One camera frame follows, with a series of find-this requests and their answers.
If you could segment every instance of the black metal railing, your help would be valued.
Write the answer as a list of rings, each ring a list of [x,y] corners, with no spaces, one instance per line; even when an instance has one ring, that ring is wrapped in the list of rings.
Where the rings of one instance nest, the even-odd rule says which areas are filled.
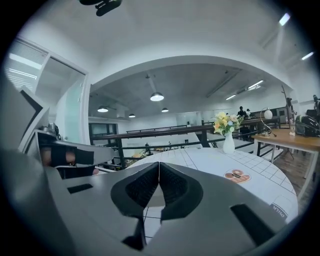
[[[256,119],[255,121],[251,120],[250,125],[257,125],[261,123],[260,119]],[[273,118],[273,119],[266,119],[264,120],[265,124],[274,124],[272,127],[270,128],[277,128],[280,127],[280,118]],[[212,125],[199,125],[199,126],[191,126],[191,127],[187,127],[186,125],[182,125],[182,128],[177,128],[175,126],[175,128],[171,128],[171,129],[164,129],[164,130],[137,130],[138,132],[128,132],[128,133],[123,133],[123,134],[113,134],[113,135],[102,135],[102,136],[98,136],[95,137],[94,140],[116,140],[117,142],[117,146],[115,147],[111,147],[114,150],[118,150],[119,156],[114,157],[115,159],[120,159],[120,165],[116,165],[117,167],[121,166],[121,168],[126,168],[126,162],[125,160],[140,160],[143,159],[143,157],[124,157],[124,151],[123,150],[137,150],[137,149],[158,149],[158,148],[174,148],[174,147],[184,147],[184,146],[192,146],[192,145],[207,145],[209,146],[209,143],[213,143],[214,147],[217,146],[217,142],[222,142],[224,141],[226,138],[218,138],[218,139],[212,139],[212,140],[208,140],[207,139],[207,131],[212,131],[214,130]],[[237,139],[240,137],[248,137],[248,136],[252,136],[255,134],[259,134],[263,131],[265,131],[266,128],[263,127],[263,129],[260,130],[255,130],[255,131],[251,131],[248,133],[244,133],[244,134],[239,134],[239,135],[235,135],[232,136],[233,139]],[[157,137],[157,136],[165,136],[165,135],[180,135],[180,134],[188,134],[188,133],[195,133],[195,132],[201,132],[201,141],[195,141],[195,142],[188,142],[188,143],[177,143],[177,144],[166,144],[166,145],[149,145],[149,146],[127,146],[127,147],[123,147],[122,146],[122,139],[133,139],[133,138],[147,138],[147,137]],[[237,146],[235,149],[240,149],[240,148],[244,148],[246,146],[250,146],[252,145],[253,142],[249,141],[246,144],[243,145],[239,145]]]
[[[178,127],[187,127],[187,125],[176,125],[176,126],[167,126],[167,127],[159,127],[159,128],[151,128],[151,129],[140,129],[140,130],[127,130],[126,133],[136,133],[136,132],[146,132],[146,131],[162,131],[172,128],[178,128]]]
[[[204,126],[204,125],[213,125],[215,122],[205,122],[203,120],[201,120],[201,125]]]

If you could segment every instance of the window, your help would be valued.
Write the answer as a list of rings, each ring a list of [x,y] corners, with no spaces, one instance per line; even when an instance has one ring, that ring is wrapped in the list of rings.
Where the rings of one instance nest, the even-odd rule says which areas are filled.
[[[95,141],[95,137],[115,134],[117,134],[117,125],[114,123],[89,123],[89,135],[91,145],[116,147],[117,141],[115,139]]]
[[[48,53],[23,40],[15,39],[4,61],[6,77],[19,89],[36,91]]]

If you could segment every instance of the white vase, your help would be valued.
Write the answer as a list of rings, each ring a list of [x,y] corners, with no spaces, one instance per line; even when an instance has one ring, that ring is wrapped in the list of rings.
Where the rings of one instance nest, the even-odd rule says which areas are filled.
[[[227,132],[225,135],[222,150],[225,154],[233,154],[235,152],[235,143],[232,138],[232,132]]]

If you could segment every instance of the hand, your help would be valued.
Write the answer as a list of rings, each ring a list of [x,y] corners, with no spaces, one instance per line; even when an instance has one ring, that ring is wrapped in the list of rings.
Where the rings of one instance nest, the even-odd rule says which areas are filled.
[[[51,148],[44,147],[40,150],[41,160],[43,166],[51,166]],[[65,159],[68,164],[74,164],[76,161],[76,155],[73,152],[66,152]],[[99,173],[98,169],[94,169],[92,175],[97,175]]]

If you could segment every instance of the table leg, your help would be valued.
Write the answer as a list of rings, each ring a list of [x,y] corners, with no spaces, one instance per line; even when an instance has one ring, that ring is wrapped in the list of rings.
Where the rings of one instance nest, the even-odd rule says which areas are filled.
[[[258,141],[255,139],[254,140],[253,154],[257,155],[257,153],[258,153]]]
[[[272,147],[273,149],[272,149],[272,156],[271,156],[271,164],[274,163],[276,145],[273,145]]]
[[[312,162],[311,162],[311,166],[310,166],[310,170],[307,171],[307,177],[306,177],[306,180],[302,186],[302,189],[298,195],[298,201],[302,198],[302,196],[304,195],[308,185],[309,185],[309,182],[310,180],[312,179],[312,176],[315,172],[315,169],[316,169],[316,164],[317,164],[317,160],[318,160],[318,155],[319,153],[318,152],[314,152],[313,153],[313,158],[312,158]]]
[[[310,161],[309,161],[309,164],[308,164],[308,169],[306,169],[306,172],[305,172],[305,174],[304,174],[304,176],[303,176],[304,179],[307,178],[308,173],[310,172],[311,165],[312,165],[312,162],[313,162],[313,160],[314,160],[314,157],[315,157],[315,155],[314,155],[314,154],[311,154]]]
[[[258,157],[260,157],[260,148],[261,148],[261,142],[258,142],[258,149],[257,149],[257,152],[256,152],[256,155]]]

